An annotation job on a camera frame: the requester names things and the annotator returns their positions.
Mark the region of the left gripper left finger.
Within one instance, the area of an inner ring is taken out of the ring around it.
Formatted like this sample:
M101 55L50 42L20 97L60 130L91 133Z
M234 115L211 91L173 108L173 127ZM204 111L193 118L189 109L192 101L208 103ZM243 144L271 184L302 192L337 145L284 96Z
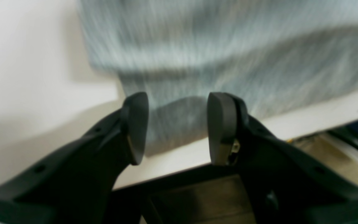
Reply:
M145 92L0 185L0 223L100 224L118 176L145 154Z

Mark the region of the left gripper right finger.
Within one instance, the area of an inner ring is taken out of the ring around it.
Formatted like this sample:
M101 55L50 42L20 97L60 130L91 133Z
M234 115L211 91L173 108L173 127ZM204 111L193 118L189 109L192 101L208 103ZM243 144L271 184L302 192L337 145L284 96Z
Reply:
M241 178L258 224L358 224L358 186L276 138L224 92L207 100L211 163Z

